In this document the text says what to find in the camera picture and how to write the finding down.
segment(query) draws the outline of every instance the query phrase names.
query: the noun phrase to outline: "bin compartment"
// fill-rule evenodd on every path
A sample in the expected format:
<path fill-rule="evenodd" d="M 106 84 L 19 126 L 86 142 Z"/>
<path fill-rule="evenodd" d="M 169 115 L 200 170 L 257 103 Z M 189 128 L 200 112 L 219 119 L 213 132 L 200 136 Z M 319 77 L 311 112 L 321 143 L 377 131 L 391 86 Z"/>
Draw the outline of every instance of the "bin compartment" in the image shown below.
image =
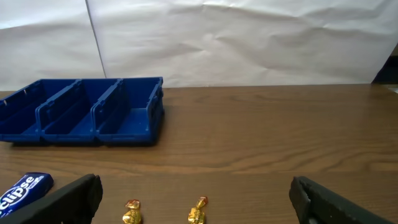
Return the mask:
<path fill-rule="evenodd" d="M 91 108 L 117 79 L 76 80 L 37 108 L 42 137 L 49 142 L 94 141 Z"/>
<path fill-rule="evenodd" d="M 75 80 L 38 80 L 0 100 L 0 140 L 38 142 L 35 109 Z"/>
<path fill-rule="evenodd" d="M 119 80 L 93 107 L 96 137 L 103 142 L 157 139 L 164 112 L 161 77 Z"/>

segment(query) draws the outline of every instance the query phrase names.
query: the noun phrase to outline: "blue package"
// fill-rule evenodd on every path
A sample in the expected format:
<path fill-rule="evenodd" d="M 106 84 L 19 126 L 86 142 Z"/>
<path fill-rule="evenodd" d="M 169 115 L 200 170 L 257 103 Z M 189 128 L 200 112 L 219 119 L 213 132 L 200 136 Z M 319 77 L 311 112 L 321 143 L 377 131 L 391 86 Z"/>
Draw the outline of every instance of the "blue package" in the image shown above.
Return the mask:
<path fill-rule="evenodd" d="M 0 218 L 43 197 L 53 186 L 50 174 L 26 173 L 0 198 Z"/>

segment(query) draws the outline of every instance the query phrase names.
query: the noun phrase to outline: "white paper sheet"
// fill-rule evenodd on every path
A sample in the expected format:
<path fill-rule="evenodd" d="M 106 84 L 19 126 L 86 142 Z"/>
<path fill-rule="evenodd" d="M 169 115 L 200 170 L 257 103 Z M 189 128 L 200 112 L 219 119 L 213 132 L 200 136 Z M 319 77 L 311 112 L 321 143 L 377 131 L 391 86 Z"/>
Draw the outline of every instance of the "white paper sheet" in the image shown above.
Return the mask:
<path fill-rule="evenodd" d="M 88 0 L 108 77 L 165 86 L 370 83 L 396 0 Z"/>
<path fill-rule="evenodd" d="M 0 0 L 0 90 L 104 78 L 84 0 Z"/>

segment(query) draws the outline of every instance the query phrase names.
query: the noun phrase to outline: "candy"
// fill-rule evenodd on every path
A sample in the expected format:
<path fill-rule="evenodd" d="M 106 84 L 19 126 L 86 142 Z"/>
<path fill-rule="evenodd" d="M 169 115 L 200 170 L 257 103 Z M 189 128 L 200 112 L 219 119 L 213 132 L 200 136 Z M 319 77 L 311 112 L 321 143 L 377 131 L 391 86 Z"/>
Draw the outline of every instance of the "candy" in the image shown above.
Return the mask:
<path fill-rule="evenodd" d="M 207 204 L 207 197 L 200 197 L 195 208 L 191 208 L 188 214 L 189 224 L 204 224 L 205 213 L 201 210 Z"/>
<path fill-rule="evenodd" d="M 141 213 L 139 212 L 140 203 L 138 200 L 127 201 L 126 208 L 129 209 L 126 214 L 123 215 L 123 221 L 125 224 L 139 224 L 141 223 Z"/>
<path fill-rule="evenodd" d="M 43 197 L 53 186 L 50 174 L 26 173 L 0 198 L 0 218 Z"/>

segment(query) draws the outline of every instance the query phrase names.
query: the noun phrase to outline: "wood grain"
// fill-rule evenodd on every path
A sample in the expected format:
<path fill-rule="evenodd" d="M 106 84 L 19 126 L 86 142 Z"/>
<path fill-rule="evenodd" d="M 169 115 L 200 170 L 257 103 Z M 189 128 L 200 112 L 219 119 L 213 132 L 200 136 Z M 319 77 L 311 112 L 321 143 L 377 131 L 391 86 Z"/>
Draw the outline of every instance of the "wood grain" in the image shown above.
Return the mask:
<path fill-rule="evenodd" d="M 186 223 L 201 195 L 209 224 L 298 223 L 288 191 L 306 175 L 398 222 L 397 102 L 371 85 L 165 89 L 156 146 L 0 142 L 0 191 L 28 171 L 52 174 L 55 189 L 94 173 L 104 198 L 93 223 L 122 223 L 130 198 L 146 224 Z"/>

